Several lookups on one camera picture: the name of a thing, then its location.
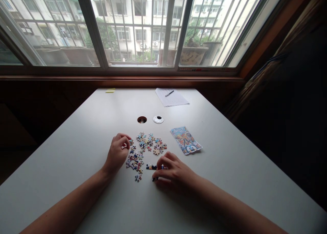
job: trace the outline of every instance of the yellow sticky note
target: yellow sticky note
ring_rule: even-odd
[[[114,93],[116,88],[109,88],[106,90],[106,93]]]

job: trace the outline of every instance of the left hand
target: left hand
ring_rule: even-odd
[[[113,176],[122,167],[128,155],[128,150],[130,149],[130,139],[130,136],[123,133],[118,133],[113,137],[107,160],[102,167],[105,173]]]

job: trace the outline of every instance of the white paper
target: white paper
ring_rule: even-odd
[[[176,89],[157,88],[156,94],[158,95],[164,107],[190,104]]]

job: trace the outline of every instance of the sheet of paper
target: sheet of paper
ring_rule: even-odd
[[[114,93],[116,88],[109,88],[106,90],[106,93]]]
[[[186,127],[173,128],[170,130],[184,155],[193,153],[203,147],[193,138]]]
[[[171,91],[174,92],[166,97],[166,95]],[[164,107],[190,104],[176,89],[157,88],[156,94],[158,95]]]

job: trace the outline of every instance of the flower pot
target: flower pot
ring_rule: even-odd
[[[113,51],[112,51],[112,49],[105,49],[105,52],[106,52],[106,57],[107,57],[108,64],[110,66],[111,61],[115,60],[115,58],[113,56]]]
[[[94,49],[85,49],[88,54],[90,61],[93,63],[94,66],[100,66],[98,57],[96,56]]]
[[[204,42],[203,47],[207,47],[209,50],[205,52],[203,55],[203,59],[201,61],[201,66],[212,66],[213,60],[216,56],[216,53],[219,51],[222,42]]]
[[[71,64],[92,66],[92,62],[88,56],[88,51],[85,47],[60,49],[66,54]]]
[[[174,65],[174,59],[175,59],[175,55],[176,55],[176,51],[174,49],[168,49],[168,55],[167,55],[167,62],[166,65],[167,66],[173,66]],[[163,53],[164,50],[163,49],[159,49],[159,66],[162,66],[162,57],[163,57]]]
[[[183,47],[181,54],[181,65],[200,65],[207,47]]]
[[[60,49],[55,48],[40,48],[36,49],[42,60],[46,65],[68,65],[69,60],[65,53]]]

